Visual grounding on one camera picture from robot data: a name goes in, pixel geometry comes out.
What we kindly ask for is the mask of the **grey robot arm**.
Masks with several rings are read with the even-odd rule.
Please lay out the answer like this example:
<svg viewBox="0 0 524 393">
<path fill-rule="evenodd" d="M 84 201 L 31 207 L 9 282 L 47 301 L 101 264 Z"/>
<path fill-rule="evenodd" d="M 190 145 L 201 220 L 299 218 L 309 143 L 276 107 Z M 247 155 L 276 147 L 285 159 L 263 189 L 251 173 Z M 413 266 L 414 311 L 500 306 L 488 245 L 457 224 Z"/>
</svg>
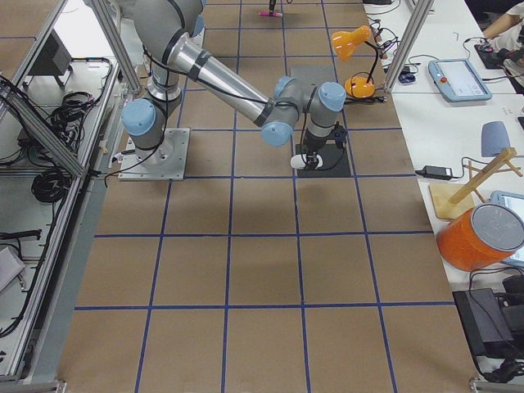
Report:
<svg viewBox="0 0 524 393">
<path fill-rule="evenodd" d="M 303 120 L 301 147 L 291 158 L 291 167 L 322 170 L 320 151 L 337 127 L 345 89 L 336 82 L 316 85 L 283 76 L 273 97 L 266 97 L 192 41 L 205 6 L 203 1 L 134 3 L 131 18 L 138 38 L 153 64 L 164 73 L 154 79 L 154 85 L 167 88 L 169 77 L 186 75 L 259 126 L 263 140 L 273 147 L 285 145 L 296 123 Z"/>
</svg>

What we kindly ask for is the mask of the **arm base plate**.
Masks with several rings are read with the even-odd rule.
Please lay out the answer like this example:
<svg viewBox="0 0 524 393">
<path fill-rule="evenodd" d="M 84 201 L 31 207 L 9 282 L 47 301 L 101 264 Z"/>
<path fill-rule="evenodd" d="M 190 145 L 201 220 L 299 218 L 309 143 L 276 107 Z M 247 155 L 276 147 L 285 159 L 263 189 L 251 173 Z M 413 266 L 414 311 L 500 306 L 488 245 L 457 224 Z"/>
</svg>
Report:
<svg viewBox="0 0 524 393">
<path fill-rule="evenodd" d="M 123 156 L 118 178 L 123 181 L 183 180 L 190 132 L 189 128 L 166 129 L 163 143 L 143 163 L 141 158 L 146 158 L 149 152 L 136 150 L 132 138 L 128 137 L 126 147 L 133 152 Z"/>
</svg>

